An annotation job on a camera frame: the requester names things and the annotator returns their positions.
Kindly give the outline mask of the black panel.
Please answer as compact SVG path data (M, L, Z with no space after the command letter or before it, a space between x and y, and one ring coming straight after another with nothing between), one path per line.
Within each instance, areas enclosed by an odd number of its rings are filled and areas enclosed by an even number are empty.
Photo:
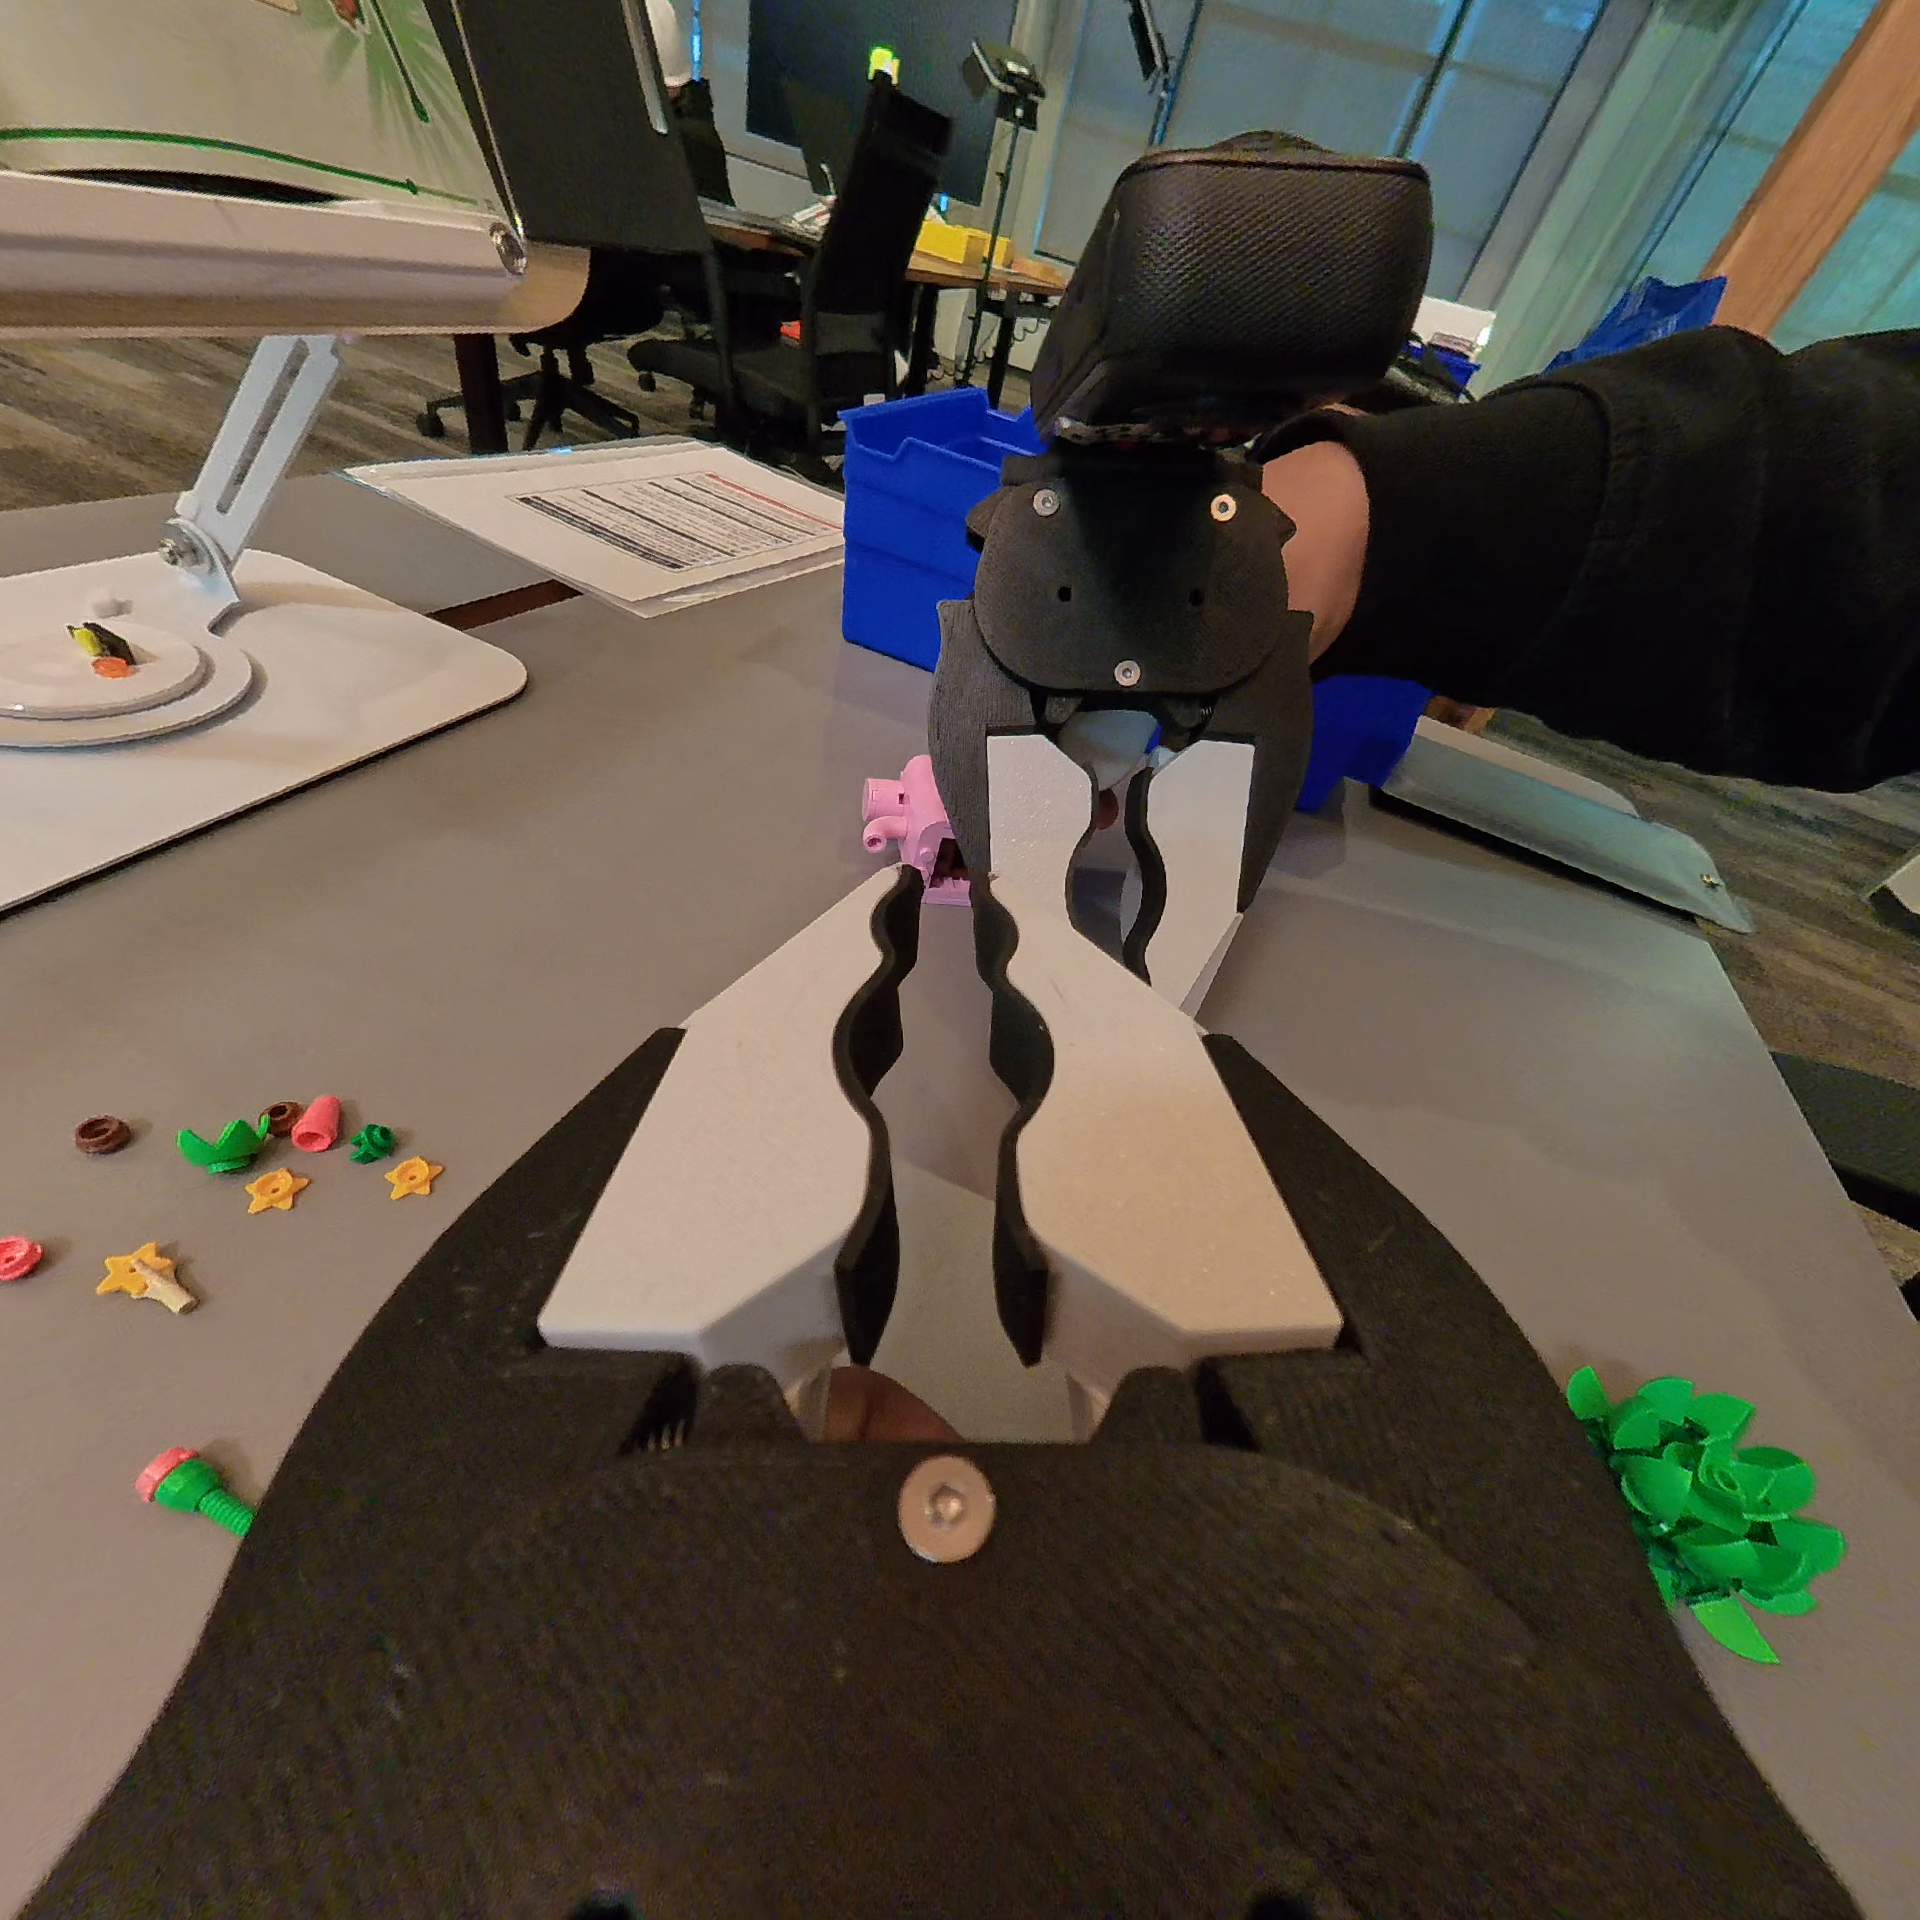
M642 2L430 2L426 13L525 242L707 252Z

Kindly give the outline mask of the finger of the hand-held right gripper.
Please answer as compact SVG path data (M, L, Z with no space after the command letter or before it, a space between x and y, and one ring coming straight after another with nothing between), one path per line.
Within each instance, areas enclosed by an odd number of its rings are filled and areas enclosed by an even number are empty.
M987 736L990 852L979 905L979 972L1000 976L1017 938L1072 924L1072 863L1094 831L1088 769L1041 733Z
M1257 749L1194 741L1154 749L1128 785L1123 831L1135 881L1120 957L1155 995L1197 1017L1238 930L1241 843Z

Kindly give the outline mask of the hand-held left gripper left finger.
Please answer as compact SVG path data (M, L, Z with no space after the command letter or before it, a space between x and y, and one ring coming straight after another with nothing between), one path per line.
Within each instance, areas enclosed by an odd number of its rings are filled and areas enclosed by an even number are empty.
M895 1301L891 1149L917 869L866 877L707 999L539 1312L553 1349L867 1363Z

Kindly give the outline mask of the pink toy block figure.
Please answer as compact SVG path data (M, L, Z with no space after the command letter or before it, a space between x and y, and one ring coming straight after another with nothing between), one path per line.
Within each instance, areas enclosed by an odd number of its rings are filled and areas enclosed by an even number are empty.
M905 764L893 779L867 779L861 797L861 845L895 852L923 877L928 905L969 905L969 867L945 819L930 756Z

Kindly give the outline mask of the wooden desk with black legs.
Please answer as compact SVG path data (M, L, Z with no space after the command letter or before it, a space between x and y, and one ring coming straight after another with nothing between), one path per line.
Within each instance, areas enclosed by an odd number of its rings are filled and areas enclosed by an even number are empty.
M721 201L701 200L701 216L711 241L745 255L769 255L809 261L826 229L830 204L807 210L807 219L791 216L746 212ZM895 396L919 399L937 368L934 324L945 293L984 296L987 309L1002 331L1021 321L1045 321L1064 296L1066 273L1024 256L990 261L987 273L966 271L938 252L917 249L895 298Z

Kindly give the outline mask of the person's right hand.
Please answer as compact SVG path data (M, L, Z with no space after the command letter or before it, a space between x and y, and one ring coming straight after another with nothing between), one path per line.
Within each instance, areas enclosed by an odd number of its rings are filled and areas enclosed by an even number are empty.
M1363 475L1343 444L1319 439L1265 463L1261 495L1291 525L1287 605L1311 617L1307 658L1317 660L1343 633L1360 599L1370 531Z

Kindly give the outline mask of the pile of green leaves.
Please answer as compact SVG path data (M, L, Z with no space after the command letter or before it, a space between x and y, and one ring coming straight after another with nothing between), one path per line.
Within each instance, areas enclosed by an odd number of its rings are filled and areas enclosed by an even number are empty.
M1776 1665L1762 1617L1810 1617L1811 1586L1849 1549L1810 1512L1817 1476L1782 1448L1751 1445L1751 1402L1680 1377L1610 1400L1593 1367L1567 1381L1581 1424L1626 1508L1666 1609L1751 1665Z

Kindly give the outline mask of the black high-back office chair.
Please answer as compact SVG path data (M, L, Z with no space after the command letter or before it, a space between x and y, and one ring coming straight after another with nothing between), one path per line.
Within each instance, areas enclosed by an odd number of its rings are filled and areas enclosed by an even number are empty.
M837 488L826 429L873 396L897 396L895 305L947 145L947 117L873 77L809 259L712 248L706 333L637 339L635 372L690 386L725 444Z

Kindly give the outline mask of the blue jacket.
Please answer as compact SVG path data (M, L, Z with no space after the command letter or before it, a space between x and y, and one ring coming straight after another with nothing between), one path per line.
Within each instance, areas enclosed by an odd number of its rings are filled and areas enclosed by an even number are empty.
M1677 284L1643 277L1614 301L1587 333L1559 353L1544 370L1553 372L1606 355L1631 353L1672 333L1713 324L1722 293L1722 274Z

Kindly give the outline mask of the blue plastic bin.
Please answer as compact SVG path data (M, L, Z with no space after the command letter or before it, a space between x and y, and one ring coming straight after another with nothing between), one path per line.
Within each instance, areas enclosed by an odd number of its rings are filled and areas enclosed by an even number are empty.
M879 657L933 669L938 603L966 599L975 552L966 514L1000 483L1000 465L1040 453L1031 411L991 409L979 389L885 400L840 416L845 428L843 636ZM1329 676L1311 693L1311 754L1301 811L1342 779L1390 779L1431 693L1413 682Z

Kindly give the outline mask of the instruction booklet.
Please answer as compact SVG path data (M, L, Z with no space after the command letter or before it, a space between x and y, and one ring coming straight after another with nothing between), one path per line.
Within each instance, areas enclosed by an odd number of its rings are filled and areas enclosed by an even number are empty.
M2 162L507 210L421 2L3 2Z

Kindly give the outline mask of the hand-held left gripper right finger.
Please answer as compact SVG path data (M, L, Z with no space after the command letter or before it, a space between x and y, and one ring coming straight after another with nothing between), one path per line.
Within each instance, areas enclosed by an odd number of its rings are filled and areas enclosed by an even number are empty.
M975 883L974 930L1017 1104L991 1264L1019 1361L1184 1370L1331 1347L1342 1312L1201 1029L1015 884Z

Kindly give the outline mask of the person's left hand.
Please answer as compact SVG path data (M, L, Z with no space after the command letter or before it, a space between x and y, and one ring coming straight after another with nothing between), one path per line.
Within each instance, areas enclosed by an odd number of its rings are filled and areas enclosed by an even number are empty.
M830 1371L822 1440L832 1445L947 1445L957 1429L895 1379L871 1367Z

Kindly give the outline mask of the dark monitor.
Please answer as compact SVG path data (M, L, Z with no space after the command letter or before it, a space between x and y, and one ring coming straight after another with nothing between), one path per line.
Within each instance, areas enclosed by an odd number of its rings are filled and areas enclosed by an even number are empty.
M897 88L951 117L942 193L979 204L991 156L991 96L971 98L962 63L974 41L1009 43L1017 2L750 2L746 131L798 141L786 84L859 120L875 45L897 60Z

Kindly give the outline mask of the green bolt with pink head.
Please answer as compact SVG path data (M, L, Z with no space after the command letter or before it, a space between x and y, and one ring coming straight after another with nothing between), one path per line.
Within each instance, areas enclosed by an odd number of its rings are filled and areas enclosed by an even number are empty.
M221 1471L192 1448L158 1452L135 1476L135 1493L146 1505L205 1519L232 1538L246 1538L256 1519Z

